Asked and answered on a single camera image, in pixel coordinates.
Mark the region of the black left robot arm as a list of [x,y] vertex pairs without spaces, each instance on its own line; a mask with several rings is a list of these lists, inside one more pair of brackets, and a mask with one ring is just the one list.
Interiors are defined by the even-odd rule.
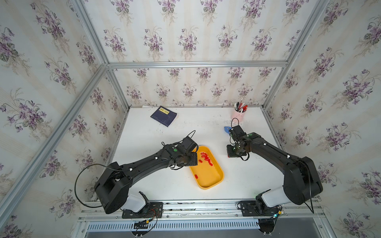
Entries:
[[183,167],[198,165],[198,144],[192,139],[195,130],[185,138],[171,144],[162,143],[162,148],[141,160],[119,165],[113,162],[109,165],[99,163],[93,166],[105,168],[94,185],[94,191],[101,203],[99,206],[90,206],[82,202],[76,191],[78,178],[74,182],[74,195],[77,201],[88,208],[103,208],[106,214],[121,209],[128,201],[130,188],[141,179],[162,169],[179,170]]

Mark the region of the yellow plastic storage tray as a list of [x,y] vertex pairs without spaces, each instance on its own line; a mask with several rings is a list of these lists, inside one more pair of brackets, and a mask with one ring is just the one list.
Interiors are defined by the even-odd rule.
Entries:
[[[213,167],[211,167],[208,163],[199,162],[199,155],[201,152],[205,152],[209,155],[211,158],[211,161],[213,163]],[[197,185],[199,188],[207,190],[210,189],[218,184],[220,184],[224,180],[224,171],[220,167],[217,159],[211,152],[211,150],[206,146],[200,146],[197,151],[197,159],[198,159],[198,165],[190,167],[190,171],[194,177],[194,175],[198,176],[198,179],[195,179]]]

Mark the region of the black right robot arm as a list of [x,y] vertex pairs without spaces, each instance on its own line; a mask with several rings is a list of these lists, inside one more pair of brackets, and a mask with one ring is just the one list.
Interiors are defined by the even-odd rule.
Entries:
[[269,189],[256,196],[257,210],[275,208],[286,203],[302,205],[323,192],[317,169],[309,157],[300,158],[289,154],[266,141],[257,133],[245,133],[240,125],[229,129],[227,145],[229,158],[247,161],[251,153],[261,156],[279,169],[284,178],[283,185]]

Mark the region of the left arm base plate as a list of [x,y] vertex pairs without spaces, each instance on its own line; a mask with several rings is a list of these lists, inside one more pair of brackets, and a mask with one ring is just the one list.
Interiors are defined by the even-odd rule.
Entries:
[[139,212],[133,212],[132,210],[124,210],[122,213],[123,219],[132,218],[161,218],[163,214],[163,202],[150,202],[145,205]]

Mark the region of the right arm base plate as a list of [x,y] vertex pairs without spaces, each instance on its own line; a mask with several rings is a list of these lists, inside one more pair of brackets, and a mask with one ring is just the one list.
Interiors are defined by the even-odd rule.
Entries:
[[237,204],[244,217],[277,217],[282,212],[282,206],[267,207],[262,201],[243,200]]

